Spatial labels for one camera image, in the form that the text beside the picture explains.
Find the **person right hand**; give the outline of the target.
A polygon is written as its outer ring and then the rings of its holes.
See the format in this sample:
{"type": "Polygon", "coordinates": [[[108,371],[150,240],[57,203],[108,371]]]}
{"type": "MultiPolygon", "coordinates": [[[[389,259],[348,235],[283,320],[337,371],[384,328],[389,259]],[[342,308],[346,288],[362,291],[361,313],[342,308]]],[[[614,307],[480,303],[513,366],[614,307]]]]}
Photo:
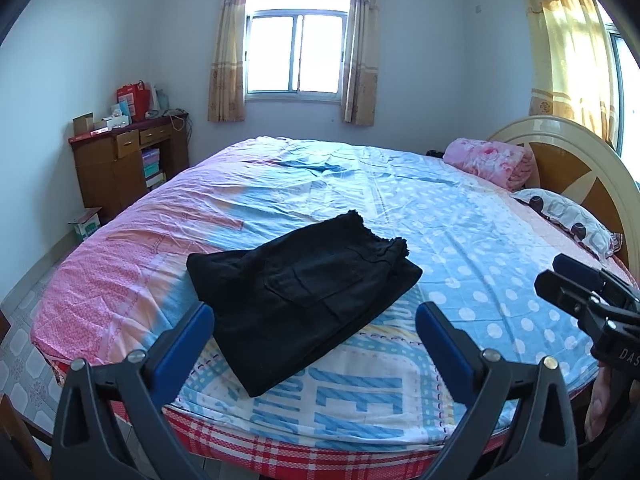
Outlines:
{"type": "Polygon", "coordinates": [[[585,418],[585,435],[589,442],[599,437],[608,417],[608,404],[611,400],[612,370],[603,363],[599,364],[596,380],[593,383],[588,410],[585,418]]]}

